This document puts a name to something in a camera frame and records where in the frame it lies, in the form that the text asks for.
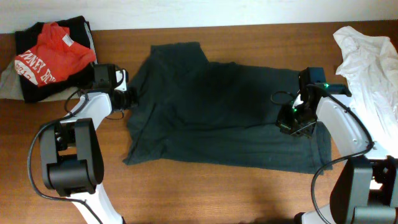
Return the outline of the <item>dark green t-shirt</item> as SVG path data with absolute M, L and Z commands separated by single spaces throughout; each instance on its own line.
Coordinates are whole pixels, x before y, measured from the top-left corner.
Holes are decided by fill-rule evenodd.
M 312 174 L 331 160 L 331 137 L 276 125 L 279 91 L 299 90 L 298 71 L 211 62 L 198 42 L 153 45 L 129 86 L 137 91 L 124 163 L 157 159 Z

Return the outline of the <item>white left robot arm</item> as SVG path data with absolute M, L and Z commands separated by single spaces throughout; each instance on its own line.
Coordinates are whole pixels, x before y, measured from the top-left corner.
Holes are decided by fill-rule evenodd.
M 87 223 L 124 223 L 103 185 L 104 162 L 96 130 L 114 112 L 136 104 L 127 88 L 128 72 L 97 78 L 93 89 L 78 91 L 79 102 L 38 133 L 42 179 L 56 191 L 51 199 L 72 203 Z

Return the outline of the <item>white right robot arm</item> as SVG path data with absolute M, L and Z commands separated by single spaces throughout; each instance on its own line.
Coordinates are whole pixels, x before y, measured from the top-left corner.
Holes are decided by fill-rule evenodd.
M 348 88 L 302 84 L 297 99 L 298 103 L 283 106 L 280 112 L 277 125 L 282 132 L 305 135 L 319 122 L 327 128 L 341 155 L 316 171 L 311 186 L 327 167 L 340 162 L 345 166 L 328 204 L 320 207 L 312 193 L 314 210 L 296 214 L 294 222 L 397 223 L 397 156 L 378 142 L 372 128 L 349 105 Z

